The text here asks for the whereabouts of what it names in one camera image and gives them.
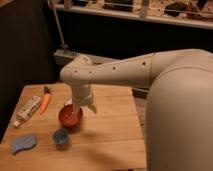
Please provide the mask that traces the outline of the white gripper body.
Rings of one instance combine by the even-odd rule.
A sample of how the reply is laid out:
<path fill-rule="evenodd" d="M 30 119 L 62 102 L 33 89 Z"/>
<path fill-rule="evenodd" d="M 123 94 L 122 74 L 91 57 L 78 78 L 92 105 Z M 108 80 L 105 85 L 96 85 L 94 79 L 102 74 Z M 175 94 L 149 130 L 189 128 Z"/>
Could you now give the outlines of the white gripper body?
<path fill-rule="evenodd" d="M 71 87 L 72 102 L 76 107 L 92 106 L 94 96 L 89 84 L 74 85 Z"/>

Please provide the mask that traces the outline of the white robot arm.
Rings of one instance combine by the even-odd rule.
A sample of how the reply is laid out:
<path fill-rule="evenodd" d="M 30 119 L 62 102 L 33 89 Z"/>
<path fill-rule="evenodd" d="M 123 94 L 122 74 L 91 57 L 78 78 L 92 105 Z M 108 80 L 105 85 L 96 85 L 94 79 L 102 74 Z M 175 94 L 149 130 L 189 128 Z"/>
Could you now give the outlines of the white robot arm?
<path fill-rule="evenodd" d="M 171 50 L 100 65 L 79 55 L 60 77 L 75 111 L 97 110 L 93 84 L 147 88 L 148 171 L 213 171 L 213 53 Z"/>

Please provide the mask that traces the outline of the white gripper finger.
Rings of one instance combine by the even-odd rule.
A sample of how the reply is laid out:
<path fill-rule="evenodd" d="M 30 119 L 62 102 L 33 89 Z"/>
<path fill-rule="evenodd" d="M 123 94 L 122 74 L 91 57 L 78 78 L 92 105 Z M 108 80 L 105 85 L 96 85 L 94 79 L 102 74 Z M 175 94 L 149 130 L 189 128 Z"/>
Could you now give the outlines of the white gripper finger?
<path fill-rule="evenodd" d="M 97 114 L 97 107 L 95 104 L 89 104 L 89 108 L 95 113 Z"/>
<path fill-rule="evenodd" d="M 81 113 L 80 113 L 80 107 L 76 107 L 75 105 L 73 105 L 73 112 L 74 115 L 76 116 L 76 118 L 80 121 L 81 119 Z"/>

